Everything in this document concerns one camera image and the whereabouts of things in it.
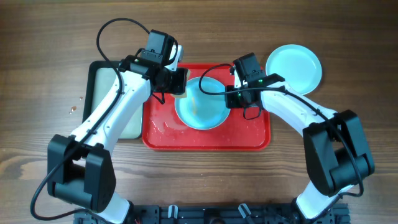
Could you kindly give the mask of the light blue plate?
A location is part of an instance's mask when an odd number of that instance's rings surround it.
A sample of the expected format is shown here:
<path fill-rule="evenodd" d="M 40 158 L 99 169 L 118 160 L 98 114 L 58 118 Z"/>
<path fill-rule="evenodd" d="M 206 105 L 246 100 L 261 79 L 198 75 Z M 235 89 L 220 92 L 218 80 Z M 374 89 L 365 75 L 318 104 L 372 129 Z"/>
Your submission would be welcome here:
<path fill-rule="evenodd" d="M 276 48 L 266 62 L 266 73 L 276 73 L 298 93 L 306 95 L 315 90 L 322 80 L 322 65 L 308 48 L 287 44 Z"/>
<path fill-rule="evenodd" d="M 175 99 L 178 118 L 188 127 L 197 130 L 213 129 L 226 121 L 230 109 L 224 95 L 207 95 L 199 88 L 200 78 L 187 82 L 185 98 Z"/>

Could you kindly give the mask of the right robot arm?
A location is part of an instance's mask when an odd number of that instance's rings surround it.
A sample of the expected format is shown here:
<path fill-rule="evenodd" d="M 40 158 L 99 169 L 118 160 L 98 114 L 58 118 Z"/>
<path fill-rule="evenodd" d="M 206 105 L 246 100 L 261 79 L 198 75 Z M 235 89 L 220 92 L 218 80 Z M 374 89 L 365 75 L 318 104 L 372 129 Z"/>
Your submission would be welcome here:
<path fill-rule="evenodd" d="M 230 72 L 234 85 L 226 87 L 228 108 L 268 111 L 303 137 L 310 182 L 294 200 L 297 221 L 314 222 L 344 196 L 362 196 L 363 180 L 374 173 L 375 165 L 356 113 L 309 100 L 280 75 L 267 75 L 254 53 L 234 60 Z"/>

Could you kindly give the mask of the green yellow sponge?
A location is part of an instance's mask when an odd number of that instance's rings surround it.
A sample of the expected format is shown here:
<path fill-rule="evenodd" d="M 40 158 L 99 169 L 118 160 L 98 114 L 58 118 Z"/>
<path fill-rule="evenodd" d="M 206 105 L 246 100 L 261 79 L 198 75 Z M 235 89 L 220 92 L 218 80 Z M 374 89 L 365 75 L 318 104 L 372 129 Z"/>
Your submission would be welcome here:
<path fill-rule="evenodd" d="M 186 78 L 186 80 L 189 79 L 190 74 L 191 74 L 191 71 L 190 71 L 189 69 L 186 69 L 186 72 L 185 72 L 185 78 Z M 186 98 L 186 97 L 187 97 L 187 91 L 184 90 L 184 92 L 183 92 L 182 94 L 179 94 L 179 95 L 174 95 L 174 94 L 172 94 L 172 96 L 173 96 L 174 98 Z"/>

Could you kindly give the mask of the light blue plate front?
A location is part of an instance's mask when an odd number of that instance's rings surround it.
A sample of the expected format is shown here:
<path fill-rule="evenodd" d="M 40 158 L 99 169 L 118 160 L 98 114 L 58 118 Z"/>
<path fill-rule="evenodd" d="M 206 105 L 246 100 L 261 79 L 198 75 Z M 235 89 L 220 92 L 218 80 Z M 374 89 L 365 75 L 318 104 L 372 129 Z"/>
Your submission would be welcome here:
<path fill-rule="evenodd" d="M 322 65 L 308 48 L 287 44 L 276 48 L 266 62 L 266 73 L 276 73 L 298 93 L 306 95 L 315 90 L 322 80 Z"/>

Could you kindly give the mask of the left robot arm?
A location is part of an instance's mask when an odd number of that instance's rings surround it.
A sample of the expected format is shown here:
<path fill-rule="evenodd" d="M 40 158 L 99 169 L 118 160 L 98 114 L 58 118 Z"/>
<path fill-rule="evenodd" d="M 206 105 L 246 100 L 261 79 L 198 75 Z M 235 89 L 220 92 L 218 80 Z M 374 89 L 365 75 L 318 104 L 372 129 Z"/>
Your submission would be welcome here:
<path fill-rule="evenodd" d="M 133 55 L 119 64 L 114 86 L 94 112 L 68 137 L 56 134 L 49 142 L 49 195 L 79 206 L 107 223 L 134 223 L 134 205 L 116 193 L 112 151 L 131 116 L 152 95 L 185 91 L 187 68 Z"/>

